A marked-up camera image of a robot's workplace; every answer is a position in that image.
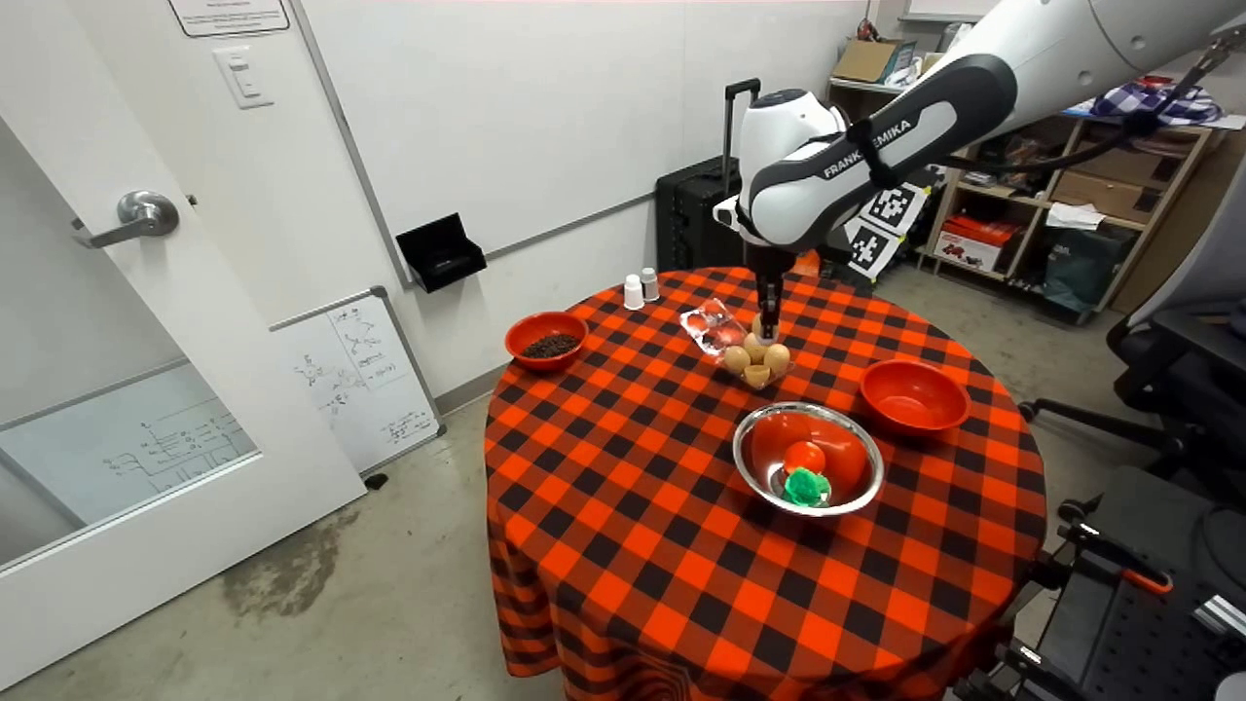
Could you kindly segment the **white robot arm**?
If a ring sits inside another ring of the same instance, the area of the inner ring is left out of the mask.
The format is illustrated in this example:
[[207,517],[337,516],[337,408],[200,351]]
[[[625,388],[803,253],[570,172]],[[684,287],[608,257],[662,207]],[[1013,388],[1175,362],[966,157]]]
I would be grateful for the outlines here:
[[1206,48],[1241,16],[1246,0],[996,0],[861,122],[806,91],[760,92],[742,126],[742,192],[713,207],[749,242],[760,326],[780,326],[795,257],[861,200]]

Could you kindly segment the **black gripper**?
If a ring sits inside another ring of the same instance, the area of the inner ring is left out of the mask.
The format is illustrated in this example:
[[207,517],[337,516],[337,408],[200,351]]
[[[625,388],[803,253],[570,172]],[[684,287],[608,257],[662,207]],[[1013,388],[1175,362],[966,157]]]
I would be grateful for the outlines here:
[[777,326],[780,322],[780,308],[784,308],[784,275],[792,274],[795,253],[792,248],[765,248],[753,244],[749,248],[749,270],[754,275],[754,294],[760,294],[760,322]]

